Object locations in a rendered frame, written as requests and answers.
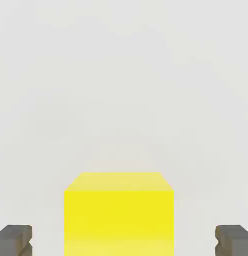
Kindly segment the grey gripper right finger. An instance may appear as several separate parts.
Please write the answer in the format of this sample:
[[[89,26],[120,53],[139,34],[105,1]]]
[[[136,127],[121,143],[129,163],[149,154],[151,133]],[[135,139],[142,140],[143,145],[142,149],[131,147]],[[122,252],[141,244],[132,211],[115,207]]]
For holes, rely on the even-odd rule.
[[[248,231],[241,225],[218,225],[215,256],[248,256]]]

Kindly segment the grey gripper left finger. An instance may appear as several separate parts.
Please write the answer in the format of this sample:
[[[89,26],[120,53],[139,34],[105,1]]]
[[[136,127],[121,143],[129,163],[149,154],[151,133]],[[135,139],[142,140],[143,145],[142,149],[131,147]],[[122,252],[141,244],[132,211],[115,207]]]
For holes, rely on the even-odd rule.
[[[0,231],[0,256],[33,256],[30,225],[7,225]]]

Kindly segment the small yellow cube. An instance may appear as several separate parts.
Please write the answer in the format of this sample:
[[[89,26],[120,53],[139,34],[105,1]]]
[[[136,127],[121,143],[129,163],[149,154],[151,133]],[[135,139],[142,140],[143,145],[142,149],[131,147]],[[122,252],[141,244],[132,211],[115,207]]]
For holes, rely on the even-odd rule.
[[[174,256],[174,190],[159,172],[83,172],[64,191],[64,256]]]

